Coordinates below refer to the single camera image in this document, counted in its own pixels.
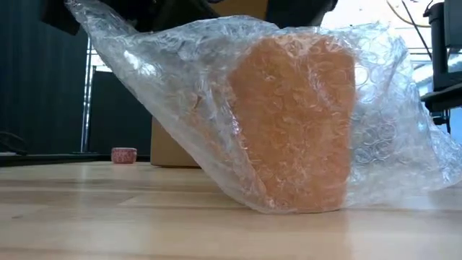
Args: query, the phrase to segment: small red container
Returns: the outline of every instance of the small red container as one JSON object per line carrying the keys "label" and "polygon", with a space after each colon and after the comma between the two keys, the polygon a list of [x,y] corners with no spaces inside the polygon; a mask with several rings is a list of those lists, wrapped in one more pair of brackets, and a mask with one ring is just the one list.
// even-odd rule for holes
{"label": "small red container", "polygon": [[136,162],[135,148],[113,148],[110,159],[116,164],[132,164]]}

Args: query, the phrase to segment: black equipment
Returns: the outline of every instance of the black equipment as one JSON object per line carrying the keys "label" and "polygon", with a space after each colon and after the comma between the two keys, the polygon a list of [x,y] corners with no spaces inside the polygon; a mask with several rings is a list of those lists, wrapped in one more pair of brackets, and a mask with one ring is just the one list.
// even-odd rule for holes
{"label": "black equipment", "polygon": [[424,14],[432,27],[433,92],[424,95],[422,101],[430,113],[440,114],[435,117],[438,121],[449,119],[445,111],[462,106],[462,71],[448,71],[449,55],[462,48],[461,12],[461,0],[445,0]]}

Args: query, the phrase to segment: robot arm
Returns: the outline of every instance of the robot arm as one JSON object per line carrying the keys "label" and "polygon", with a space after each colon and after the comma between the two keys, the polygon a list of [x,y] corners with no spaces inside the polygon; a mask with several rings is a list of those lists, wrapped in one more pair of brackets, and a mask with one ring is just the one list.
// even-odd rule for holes
{"label": "robot arm", "polygon": [[[234,0],[101,0],[123,18],[136,21],[140,32],[166,30],[196,20],[216,18],[213,4]],[[338,0],[268,0],[266,20],[280,27],[320,25]],[[64,0],[42,0],[41,20],[75,35],[79,23]]]}

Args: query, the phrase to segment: plastic bag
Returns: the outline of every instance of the plastic bag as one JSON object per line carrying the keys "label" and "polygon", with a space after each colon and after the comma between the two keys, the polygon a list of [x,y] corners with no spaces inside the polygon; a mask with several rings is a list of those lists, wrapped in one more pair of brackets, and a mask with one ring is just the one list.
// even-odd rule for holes
{"label": "plastic bag", "polygon": [[98,1],[67,4],[122,83],[253,209],[325,212],[461,179],[462,149],[433,124],[407,48],[384,25],[223,17],[138,33]]}

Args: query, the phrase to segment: black object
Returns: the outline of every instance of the black object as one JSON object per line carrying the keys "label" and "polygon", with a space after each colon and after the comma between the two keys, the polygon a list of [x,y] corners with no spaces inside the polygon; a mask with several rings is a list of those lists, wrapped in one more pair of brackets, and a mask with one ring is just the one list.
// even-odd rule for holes
{"label": "black object", "polygon": [[27,155],[27,143],[16,134],[0,131],[0,147],[7,152],[14,152],[18,155]]}
{"label": "black object", "polygon": [[[41,0],[41,20],[75,35],[79,24],[64,0]],[[209,6],[226,0],[101,0],[124,19],[136,21],[139,32],[161,31],[219,15]],[[267,20],[280,27],[318,25],[338,0],[269,0]]]}
{"label": "black object", "polygon": [[453,45],[459,41],[462,33],[462,5],[459,1],[446,0],[444,3],[437,3],[424,14],[429,17],[432,27],[433,92],[424,95],[422,101],[431,113],[462,106],[462,71],[448,71],[446,49],[459,46]]}
{"label": "black object", "polygon": [[2,155],[0,167],[47,165],[57,163],[86,163],[100,159],[99,155]]}
{"label": "black object", "polygon": [[266,21],[280,28],[321,25],[326,12],[334,10],[338,0],[269,0]]}
{"label": "black object", "polygon": [[[64,0],[41,0],[41,20],[75,35],[80,25]],[[218,17],[205,0],[101,0],[124,19],[136,22],[139,32],[166,30],[196,20]]]}
{"label": "black object", "polygon": [[151,114],[113,73],[93,74],[85,152],[108,155],[113,147],[133,147],[138,155],[149,156],[151,124]]}

